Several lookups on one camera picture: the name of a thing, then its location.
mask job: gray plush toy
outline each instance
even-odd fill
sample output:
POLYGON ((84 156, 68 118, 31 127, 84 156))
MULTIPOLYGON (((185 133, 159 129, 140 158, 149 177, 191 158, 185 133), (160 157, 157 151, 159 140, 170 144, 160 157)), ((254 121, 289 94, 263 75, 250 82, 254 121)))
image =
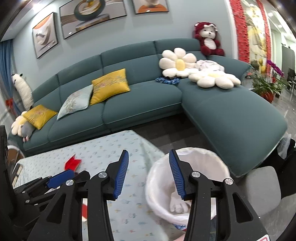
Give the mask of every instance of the gray plush toy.
POLYGON ((23 142, 26 142, 29 140, 29 138, 31 137, 33 131, 36 128, 31 125, 28 121, 26 121, 22 126, 21 126, 21 133, 22 133, 22 137, 23 137, 23 142))

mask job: red teddy bear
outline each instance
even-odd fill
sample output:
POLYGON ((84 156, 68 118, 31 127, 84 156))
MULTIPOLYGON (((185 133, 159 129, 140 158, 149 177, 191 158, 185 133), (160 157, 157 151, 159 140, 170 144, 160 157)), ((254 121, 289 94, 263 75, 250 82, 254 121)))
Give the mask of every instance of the red teddy bear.
POLYGON ((200 41, 201 52, 208 55, 224 56, 224 50, 220 49, 220 42, 216 40, 216 26, 212 23, 201 22, 195 24, 194 37, 200 41))

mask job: silver bolt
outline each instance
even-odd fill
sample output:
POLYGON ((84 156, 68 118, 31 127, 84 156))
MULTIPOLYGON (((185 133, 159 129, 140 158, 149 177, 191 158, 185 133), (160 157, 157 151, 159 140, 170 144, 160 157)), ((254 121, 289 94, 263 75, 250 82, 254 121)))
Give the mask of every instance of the silver bolt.
POLYGON ((193 172, 191 175, 193 177, 200 177, 200 173, 199 172, 193 172))
POLYGON ((74 183, 73 180, 68 180, 68 181, 66 181, 66 185, 67 185, 67 186, 72 186, 73 183, 74 183))
POLYGON ((106 176, 107 176, 107 173, 105 173, 105 172, 99 173, 99 178, 105 178, 106 176))
POLYGON ((225 183, 226 183, 227 185, 232 185, 232 184, 233 184, 233 180, 230 179, 230 178, 227 178, 227 179, 225 179, 225 183))

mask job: red decorative panel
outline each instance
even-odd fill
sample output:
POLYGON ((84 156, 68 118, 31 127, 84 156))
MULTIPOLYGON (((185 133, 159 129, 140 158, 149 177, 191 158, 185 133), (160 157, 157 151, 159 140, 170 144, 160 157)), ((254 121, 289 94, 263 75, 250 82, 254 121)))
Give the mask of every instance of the red decorative panel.
POLYGON ((270 34, 269 34, 269 28, 267 23, 267 18, 264 10, 264 6, 260 0, 256 0, 257 4, 260 8, 263 20, 264 20, 264 28, 265 28, 265 39, 266 39, 266 51, 267 51, 267 59, 271 59, 271 41, 270 41, 270 34))
POLYGON ((242 8, 241 0, 229 0, 234 15, 237 30, 238 56, 239 60, 249 63, 250 48, 246 18, 242 8))

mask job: yellow pillow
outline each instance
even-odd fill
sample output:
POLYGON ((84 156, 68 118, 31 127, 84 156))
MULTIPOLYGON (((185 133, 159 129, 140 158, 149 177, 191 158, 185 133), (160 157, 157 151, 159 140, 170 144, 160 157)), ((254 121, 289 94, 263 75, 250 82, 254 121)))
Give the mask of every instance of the yellow pillow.
POLYGON ((130 91, 126 80, 126 69, 106 74, 91 83, 94 89, 90 105, 100 103, 113 95, 130 91))
POLYGON ((30 124, 40 130, 46 124, 46 122, 48 122, 56 114, 57 112, 47 109, 40 104, 22 116, 26 118, 30 124))

